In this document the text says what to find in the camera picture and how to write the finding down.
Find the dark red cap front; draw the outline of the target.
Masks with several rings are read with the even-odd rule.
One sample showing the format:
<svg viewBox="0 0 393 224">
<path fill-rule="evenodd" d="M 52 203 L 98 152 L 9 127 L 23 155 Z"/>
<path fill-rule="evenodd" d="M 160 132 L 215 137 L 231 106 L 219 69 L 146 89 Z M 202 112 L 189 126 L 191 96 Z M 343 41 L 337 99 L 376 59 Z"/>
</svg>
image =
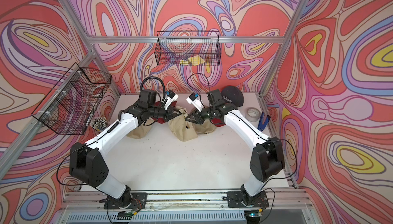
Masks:
<svg viewBox="0 0 393 224">
<path fill-rule="evenodd" d="M 158 110 L 154 112 L 152 118 L 160 123 L 166 123 L 169 120 L 175 118 L 178 115 L 178 112 L 175 111 L 177 101 L 174 101 L 171 103 L 171 107 L 168 110 L 165 110 L 164 108 L 160 108 L 161 102 L 157 101 L 154 105 L 158 107 Z"/>
</svg>

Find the beige cap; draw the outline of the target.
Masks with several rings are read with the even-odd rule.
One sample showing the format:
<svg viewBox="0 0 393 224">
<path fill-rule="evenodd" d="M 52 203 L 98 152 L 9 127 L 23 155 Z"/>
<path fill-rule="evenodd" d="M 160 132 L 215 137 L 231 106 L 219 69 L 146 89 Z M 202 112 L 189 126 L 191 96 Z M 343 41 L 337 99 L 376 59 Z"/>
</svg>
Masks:
<svg viewBox="0 0 393 224">
<path fill-rule="evenodd" d="M 155 122 L 156 121 L 154 119 L 150 118 L 146 122 L 144 122 L 141 126 L 129 132 L 126 136 L 128 138 L 132 138 L 135 140 L 143 139 L 150 132 L 152 125 Z"/>
<path fill-rule="evenodd" d="M 195 132 L 199 135 L 206 135 L 216 130 L 216 126 L 209 120 L 206 120 L 203 124 L 194 124 Z"/>
<path fill-rule="evenodd" d="M 181 114 L 168 122 L 169 129 L 172 134 L 181 142 L 196 139 L 198 136 L 193 123 L 185 120 L 188 116 L 187 110 L 180 106 L 176 106 L 175 109 L 177 109 Z"/>
</svg>

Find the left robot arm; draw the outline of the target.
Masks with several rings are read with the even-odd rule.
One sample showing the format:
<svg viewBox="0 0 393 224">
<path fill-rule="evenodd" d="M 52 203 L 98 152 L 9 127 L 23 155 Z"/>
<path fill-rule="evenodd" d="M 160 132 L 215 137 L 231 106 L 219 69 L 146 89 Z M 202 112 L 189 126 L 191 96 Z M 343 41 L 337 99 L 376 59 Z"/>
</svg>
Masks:
<svg viewBox="0 0 393 224">
<path fill-rule="evenodd" d="M 181 114 L 172 106 L 179 97 L 176 93 L 166 91 L 164 100 L 159 103 L 156 96 L 152 90 L 142 90 L 138 100 L 121 110 L 112 125 L 84 144 L 77 143 L 71 148 L 69 174 L 106 194 L 108 206 L 128 209 L 134 201 L 130 187 L 111 175 L 105 161 L 108 153 L 148 119 L 169 121 Z"/>
</svg>

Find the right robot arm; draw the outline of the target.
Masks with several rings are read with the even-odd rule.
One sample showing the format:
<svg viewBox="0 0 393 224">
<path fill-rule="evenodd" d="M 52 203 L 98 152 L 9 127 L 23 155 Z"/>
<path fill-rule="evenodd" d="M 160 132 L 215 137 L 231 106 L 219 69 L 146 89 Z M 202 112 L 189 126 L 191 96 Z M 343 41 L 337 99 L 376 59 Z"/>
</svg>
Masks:
<svg viewBox="0 0 393 224">
<path fill-rule="evenodd" d="M 251 175 L 241 185 L 237 200 L 245 207 L 253 207 L 262 198 L 263 187 L 270 178 L 285 167 L 282 142 L 277 137 L 271 138 L 259 131 L 241 114 L 237 106 L 224 100 L 219 90 L 208 92 L 207 98 L 209 105 L 205 107 L 200 95 L 192 93 L 186 101 L 194 109 L 185 120 L 202 125 L 206 120 L 219 119 L 250 147 Z"/>
</svg>

